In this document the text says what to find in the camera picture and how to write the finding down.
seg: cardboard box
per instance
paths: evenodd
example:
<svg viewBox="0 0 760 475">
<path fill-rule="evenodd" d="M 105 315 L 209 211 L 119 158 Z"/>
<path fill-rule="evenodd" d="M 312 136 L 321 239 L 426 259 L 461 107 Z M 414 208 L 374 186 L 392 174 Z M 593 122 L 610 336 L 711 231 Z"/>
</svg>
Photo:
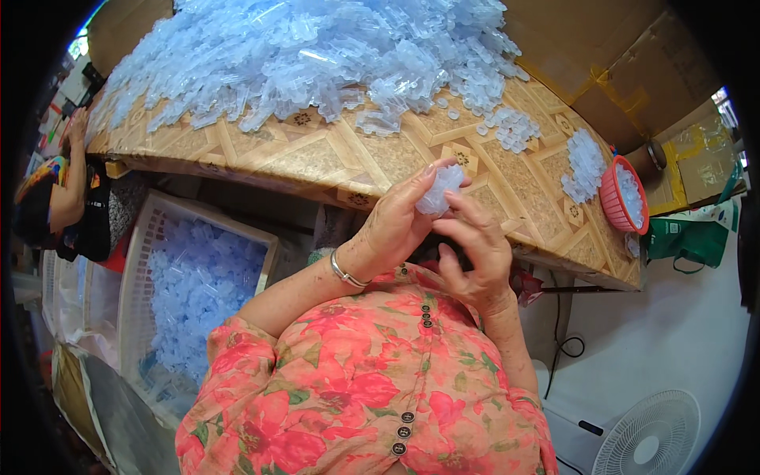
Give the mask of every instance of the cardboard box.
<svg viewBox="0 0 760 475">
<path fill-rule="evenodd" d="M 93 66 L 104 78 L 153 29 L 173 15 L 172 0 L 109 0 L 87 26 Z"/>
<path fill-rule="evenodd" d="M 685 211 L 713 204 L 723 192 L 738 157 L 712 100 L 660 133 L 667 157 L 662 180 L 646 188 L 649 214 Z M 732 194 L 746 190 L 740 179 Z"/>
<path fill-rule="evenodd" d="M 722 85 L 661 0 L 510 2 L 517 63 L 626 154 Z"/>
</svg>

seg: flower pattern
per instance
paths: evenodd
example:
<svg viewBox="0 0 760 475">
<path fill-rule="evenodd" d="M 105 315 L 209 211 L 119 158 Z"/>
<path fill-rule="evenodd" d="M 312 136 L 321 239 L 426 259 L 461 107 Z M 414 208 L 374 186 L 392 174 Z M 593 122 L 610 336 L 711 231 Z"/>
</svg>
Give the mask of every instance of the flower pattern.
<svg viewBox="0 0 760 475">
<path fill-rule="evenodd" d="M 478 314 L 441 288 L 403 264 L 279 340 L 228 319 L 209 335 L 211 367 L 176 434 L 182 472 L 369 474 L 400 461 L 413 475 L 557 474 L 538 397 L 508 386 Z"/>
</svg>

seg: shirt button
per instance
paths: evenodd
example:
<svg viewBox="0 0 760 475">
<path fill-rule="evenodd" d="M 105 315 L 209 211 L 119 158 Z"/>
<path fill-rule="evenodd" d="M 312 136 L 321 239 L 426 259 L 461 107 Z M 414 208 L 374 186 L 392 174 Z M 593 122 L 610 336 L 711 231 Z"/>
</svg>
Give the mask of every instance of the shirt button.
<svg viewBox="0 0 760 475">
<path fill-rule="evenodd" d="M 404 455 L 407 453 L 407 446 L 402 444 L 401 442 L 396 442 L 393 444 L 393 447 L 391 448 L 391 452 L 393 452 L 393 455 Z"/>
</svg>

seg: black cable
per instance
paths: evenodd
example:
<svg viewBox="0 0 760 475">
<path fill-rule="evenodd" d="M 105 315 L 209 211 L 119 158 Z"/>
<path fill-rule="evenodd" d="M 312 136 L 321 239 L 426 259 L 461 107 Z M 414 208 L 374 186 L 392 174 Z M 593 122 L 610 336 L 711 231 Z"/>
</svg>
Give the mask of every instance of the black cable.
<svg viewBox="0 0 760 475">
<path fill-rule="evenodd" d="M 557 279 L 554 277 L 554 272 L 549 271 L 549 275 L 552 276 L 552 282 L 554 283 L 554 286 L 557 287 Z M 566 338 L 565 341 L 561 343 L 559 342 L 559 338 L 557 337 L 557 328 L 559 328 L 560 307 L 559 307 L 559 294 L 557 293 L 556 295 L 557 295 L 557 319 L 554 322 L 554 343 L 557 344 L 557 351 L 554 352 L 554 360 L 552 361 L 552 371 L 549 374 L 549 384 L 546 385 L 546 393 L 544 393 L 543 395 L 544 399 L 549 397 L 549 389 L 552 388 L 552 381 L 554 380 L 554 372 L 557 368 L 557 363 L 559 363 L 560 352 L 564 353 L 567 356 L 570 356 L 571 358 L 579 358 L 581 355 L 583 355 L 584 351 L 586 351 L 586 343 L 580 337 L 570 337 L 570 338 Z M 565 350 L 565 345 L 573 340 L 578 340 L 581 342 L 581 351 L 580 353 L 575 354 L 575 355 L 572 353 L 568 353 Z"/>
<path fill-rule="evenodd" d="M 571 469 L 573 469 L 573 470 L 575 470 L 576 472 L 578 472 L 578 473 L 579 473 L 579 475 L 583 475 L 583 472 L 581 472 L 581 471 L 580 471 L 580 470 L 578 470 L 577 468 L 573 467 L 572 465 L 568 464 L 568 463 L 567 463 L 567 462 L 565 462 L 563 459 L 561 459 L 561 458 L 557 457 L 557 456 L 556 456 L 556 454 L 555 454 L 554 456 L 556 457 L 557 461 L 558 461 L 558 462 L 560 462 L 562 465 L 564 465 L 564 466 L 566 466 L 566 467 L 570 467 Z"/>
</svg>

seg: silver bracelet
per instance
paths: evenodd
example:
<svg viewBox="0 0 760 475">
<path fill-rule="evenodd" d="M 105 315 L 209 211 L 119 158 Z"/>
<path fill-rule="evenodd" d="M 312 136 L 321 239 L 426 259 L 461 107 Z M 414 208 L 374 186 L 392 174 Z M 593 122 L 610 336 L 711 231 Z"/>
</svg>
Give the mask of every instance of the silver bracelet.
<svg viewBox="0 0 760 475">
<path fill-rule="evenodd" d="M 337 261 L 335 260 L 335 251 L 337 251 L 337 249 L 335 249 L 332 254 L 330 254 L 330 265 L 332 266 L 333 271 L 335 271 L 335 274 L 337 274 L 337 276 L 340 277 L 343 282 L 348 282 L 354 287 L 359 287 L 360 289 L 367 287 L 369 285 L 369 282 L 362 282 L 361 280 L 357 280 L 353 275 L 343 272 L 337 266 Z"/>
</svg>

